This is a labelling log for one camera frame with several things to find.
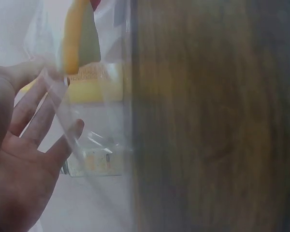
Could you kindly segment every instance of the plastic bag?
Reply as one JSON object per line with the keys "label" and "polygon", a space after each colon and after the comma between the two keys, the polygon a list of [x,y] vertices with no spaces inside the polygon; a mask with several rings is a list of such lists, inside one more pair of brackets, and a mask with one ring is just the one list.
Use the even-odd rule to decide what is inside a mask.
{"label": "plastic bag", "polygon": [[[127,0],[98,3],[41,0],[24,48],[29,58],[43,57],[71,81],[67,90],[47,69],[43,71],[48,86],[58,96],[65,93],[60,107],[54,103],[54,108],[67,139],[77,144],[63,167],[64,173],[86,176],[103,208],[114,212],[120,225],[129,231],[131,216],[116,207],[96,180],[104,175],[124,176],[127,197],[131,198],[130,146],[124,128],[124,115],[129,110],[124,99],[124,70],[130,60],[129,4]],[[77,118],[85,122],[80,139],[68,133]]]}

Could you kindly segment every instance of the yellow object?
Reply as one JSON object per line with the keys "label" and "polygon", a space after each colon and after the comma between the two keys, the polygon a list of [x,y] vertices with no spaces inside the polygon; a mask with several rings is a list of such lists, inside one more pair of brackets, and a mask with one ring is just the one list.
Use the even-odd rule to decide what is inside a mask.
{"label": "yellow object", "polygon": [[62,41],[64,73],[77,74],[79,67],[101,60],[99,38],[89,0],[74,0],[64,26]]}
{"label": "yellow object", "polygon": [[[121,101],[123,99],[123,74],[121,64],[92,63],[80,68],[77,75],[68,76],[68,96],[71,103]],[[22,91],[28,91],[33,82]]]}

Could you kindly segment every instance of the wood grain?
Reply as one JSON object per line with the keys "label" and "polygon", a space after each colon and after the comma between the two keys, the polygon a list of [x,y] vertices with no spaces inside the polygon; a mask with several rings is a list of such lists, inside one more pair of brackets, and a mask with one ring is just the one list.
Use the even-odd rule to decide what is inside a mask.
{"label": "wood grain", "polygon": [[290,0],[133,0],[132,25],[138,229],[290,231]]}

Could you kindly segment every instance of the transparent plastic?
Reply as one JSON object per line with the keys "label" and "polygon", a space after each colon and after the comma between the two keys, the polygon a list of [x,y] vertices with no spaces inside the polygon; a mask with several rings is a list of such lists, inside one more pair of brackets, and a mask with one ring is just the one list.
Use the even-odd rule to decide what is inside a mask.
{"label": "transparent plastic", "polygon": [[[130,110],[129,101],[125,99],[125,82],[129,78],[127,67],[131,54],[130,3],[128,0],[102,0],[95,13],[92,11],[92,26],[98,35],[98,39],[93,41],[95,44],[88,47],[95,49],[92,53],[93,60],[80,61],[78,73],[69,75],[64,67],[63,34],[67,27],[65,18],[68,8],[74,1],[78,0],[41,0],[24,39],[24,48],[29,58],[43,57],[48,66],[55,67],[57,72],[71,82],[67,89],[64,82],[53,79],[47,68],[43,70],[45,82],[50,89],[58,97],[64,96],[60,107],[57,108],[54,102],[54,108],[68,141],[72,145],[76,142],[73,154],[62,171],[72,177],[85,176],[95,194],[100,197],[103,208],[113,212],[114,219],[123,231],[128,232],[133,228],[132,215],[123,213],[117,203],[107,197],[97,178],[108,175],[123,176],[124,189],[131,206],[133,205],[130,127],[125,119]],[[59,20],[53,18],[58,14]],[[96,51],[100,54],[99,62]],[[79,51],[78,55],[79,60],[82,60],[83,53]],[[85,122],[79,139],[68,133],[76,119]]]}

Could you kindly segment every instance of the white cloth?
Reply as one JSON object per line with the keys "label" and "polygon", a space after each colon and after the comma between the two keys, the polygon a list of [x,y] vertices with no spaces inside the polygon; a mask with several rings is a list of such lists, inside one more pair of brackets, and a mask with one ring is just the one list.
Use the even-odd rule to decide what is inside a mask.
{"label": "white cloth", "polygon": [[0,0],[0,65],[27,59],[23,41],[39,0]]}

